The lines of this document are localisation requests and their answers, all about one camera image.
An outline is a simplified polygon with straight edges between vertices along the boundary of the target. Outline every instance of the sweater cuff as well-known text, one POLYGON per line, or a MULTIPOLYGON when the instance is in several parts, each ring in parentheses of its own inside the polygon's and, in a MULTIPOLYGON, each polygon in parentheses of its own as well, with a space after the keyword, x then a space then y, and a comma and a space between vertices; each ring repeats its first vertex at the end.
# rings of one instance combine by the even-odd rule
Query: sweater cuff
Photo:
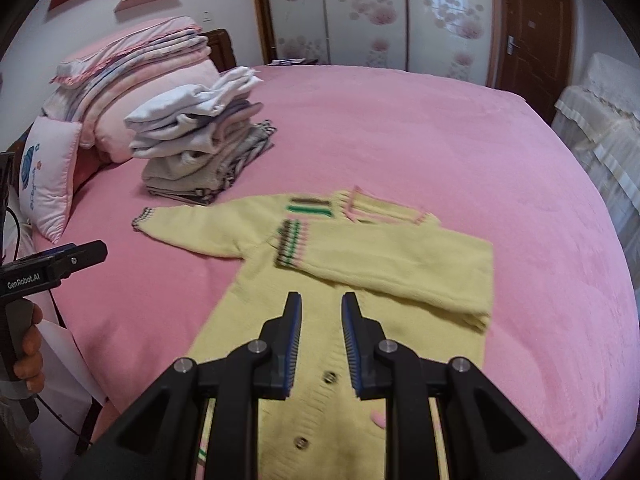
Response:
POLYGON ((280 228, 276 264, 283 267, 299 267, 306 247, 307 234, 307 221, 285 220, 280 228))
POLYGON ((146 220, 149 220, 151 218, 151 215, 154 213, 154 211, 155 209, 152 207, 145 207, 142 214, 140 216, 135 217, 131 222, 131 225, 133 226, 133 230, 140 231, 141 230, 140 224, 142 224, 142 222, 145 222, 146 220))

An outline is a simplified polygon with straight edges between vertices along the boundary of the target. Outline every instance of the headboard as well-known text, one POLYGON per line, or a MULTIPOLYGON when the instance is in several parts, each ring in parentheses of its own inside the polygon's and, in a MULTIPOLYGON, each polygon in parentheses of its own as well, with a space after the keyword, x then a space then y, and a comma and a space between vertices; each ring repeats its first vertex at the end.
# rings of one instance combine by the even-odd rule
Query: headboard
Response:
MULTIPOLYGON (((236 67, 236 56, 234 55, 234 49, 231 44, 231 37, 224 28, 203 32, 201 35, 206 36, 209 40, 207 41, 207 45, 211 48, 209 59, 212 60, 219 72, 225 72, 226 70, 236 67)), ((12 185, 16 192, 18 191, 22 152, 24 151, 31 126, 7 149, 8 152, 15 152, 12 185)))

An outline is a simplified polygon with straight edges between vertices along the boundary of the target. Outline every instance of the yellow cardigan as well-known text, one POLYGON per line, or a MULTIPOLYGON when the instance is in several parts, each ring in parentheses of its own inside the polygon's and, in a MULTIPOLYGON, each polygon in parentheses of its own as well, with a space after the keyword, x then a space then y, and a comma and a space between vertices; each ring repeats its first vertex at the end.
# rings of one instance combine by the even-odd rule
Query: yellow cardigan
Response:
POLYGON ((360 401, 351 388, 340 325, 345 292, 354 290, 363 315, 418 355, 464 355, 482 365, 492 248, 439 227, 432 215, 354 190, 146 209, 133 223, 195 253, 245 260, 188 352, 198 362, 254 339, 281 315, 290 290, 302 295, 291 396, 260 402, 262 480, 384 476, 385 431, 371 419, 384 402, 360 401))

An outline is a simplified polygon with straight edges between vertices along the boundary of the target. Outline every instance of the sweater sleeve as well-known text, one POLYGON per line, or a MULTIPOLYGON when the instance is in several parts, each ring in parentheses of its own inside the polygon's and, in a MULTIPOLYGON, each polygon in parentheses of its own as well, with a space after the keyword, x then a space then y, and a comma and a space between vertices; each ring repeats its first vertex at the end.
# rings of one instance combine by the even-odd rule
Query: sweater sleeve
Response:
POLYGON ((287 220, 276 263, 461 314, 481 330, 494 301, 491 244, 434 224, 287 220))
POLYGON ((289 196, 252 196, 213 206, 146 208, 136 231, 198 254, 241 258, 275 234, 289 196))

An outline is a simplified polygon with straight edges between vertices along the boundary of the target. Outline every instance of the sliding wardrobe door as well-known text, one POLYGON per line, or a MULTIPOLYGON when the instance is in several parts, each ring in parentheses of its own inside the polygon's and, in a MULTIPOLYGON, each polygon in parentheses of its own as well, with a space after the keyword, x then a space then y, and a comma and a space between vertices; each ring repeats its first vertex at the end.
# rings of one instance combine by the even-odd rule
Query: sliding wardrobe door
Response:
POLYGON ((406 67, 405 0, 326 0, 332 64, 406 67))
POLYGON ((492 0, 409 0, 409 70, 484 85, 492 0))
POLYGON ((270 0, 279 59, 300 57, 329 63, 323 0, 270 0))

